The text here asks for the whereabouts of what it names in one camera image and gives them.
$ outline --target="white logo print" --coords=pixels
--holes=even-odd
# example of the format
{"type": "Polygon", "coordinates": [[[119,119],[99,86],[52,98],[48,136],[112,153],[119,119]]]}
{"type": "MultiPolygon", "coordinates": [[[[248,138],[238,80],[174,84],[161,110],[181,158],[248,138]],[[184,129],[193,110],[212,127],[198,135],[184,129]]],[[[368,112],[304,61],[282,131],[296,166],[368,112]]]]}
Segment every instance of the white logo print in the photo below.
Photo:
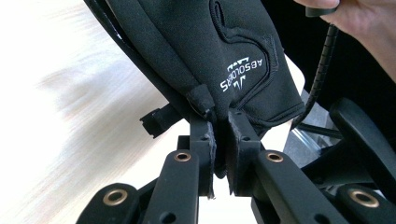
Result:
{"type": "Polygon", "coordinates": [[[262,66],[262,59],[249,62],[249,57],[240,59],[227,67],[229,75],[227,79],[220,83],[223,91],[227,91],[231,86],[242,90],[247,72],[262,66]]]}

